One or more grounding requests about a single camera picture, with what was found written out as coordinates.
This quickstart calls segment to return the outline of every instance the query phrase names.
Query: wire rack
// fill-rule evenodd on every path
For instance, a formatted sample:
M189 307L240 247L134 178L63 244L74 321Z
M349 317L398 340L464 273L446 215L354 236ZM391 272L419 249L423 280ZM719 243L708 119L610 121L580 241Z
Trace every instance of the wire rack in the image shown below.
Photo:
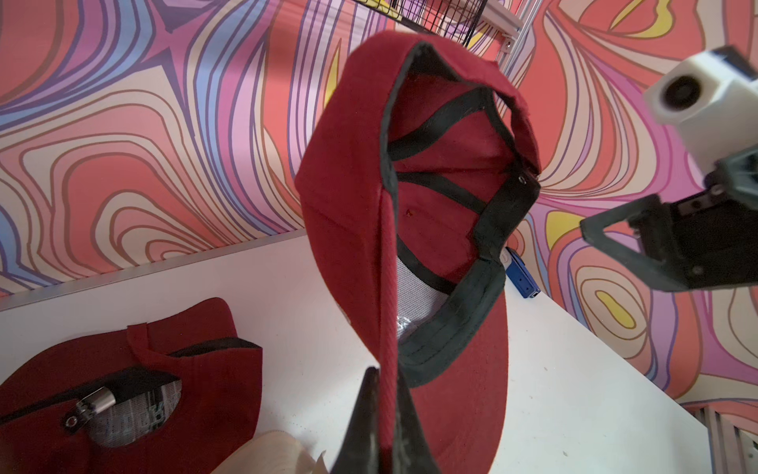
M468 46L487 0L356 0L401 24Z

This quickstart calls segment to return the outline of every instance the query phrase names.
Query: beige fabric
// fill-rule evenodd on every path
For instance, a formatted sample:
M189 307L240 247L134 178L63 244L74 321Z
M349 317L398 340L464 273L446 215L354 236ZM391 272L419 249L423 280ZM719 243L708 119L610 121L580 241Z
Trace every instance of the beige fabric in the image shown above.
M315 462L292 436L267 432L240 446L212 474L328 474L323 457Z

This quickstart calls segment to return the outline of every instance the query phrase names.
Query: white table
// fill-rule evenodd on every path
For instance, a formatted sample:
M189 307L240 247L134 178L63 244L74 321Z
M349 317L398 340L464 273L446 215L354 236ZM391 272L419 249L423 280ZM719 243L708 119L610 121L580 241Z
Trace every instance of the white table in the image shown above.
M327 291L307 237L0 312L0 380L58 342L210 297L224 298L240 337L264 349L258 432L283 429L313 457L326 450L331 465L376 362ZM509 393L492 472L710 472L708 434L694 417L547 296L524 300L508 282L506 299Z

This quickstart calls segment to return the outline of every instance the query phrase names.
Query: swirly patterned wall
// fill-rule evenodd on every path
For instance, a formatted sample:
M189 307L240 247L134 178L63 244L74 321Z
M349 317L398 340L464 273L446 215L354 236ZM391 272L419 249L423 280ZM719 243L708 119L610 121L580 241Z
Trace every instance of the swirly patterned wall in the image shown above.
M0 22L0 296L301 228L321 110L396 25L350 0L8 1Z
M578 222L702 189L642 92L682 59L736 45L758 64L753 0L545 0L510 77L531 111L542 196L511 244L540 286L686 407L711 403L758 433L758 288L651 291L589 247ZM719 132L713 131L713 139ZM613 229L633 243L628 228Z

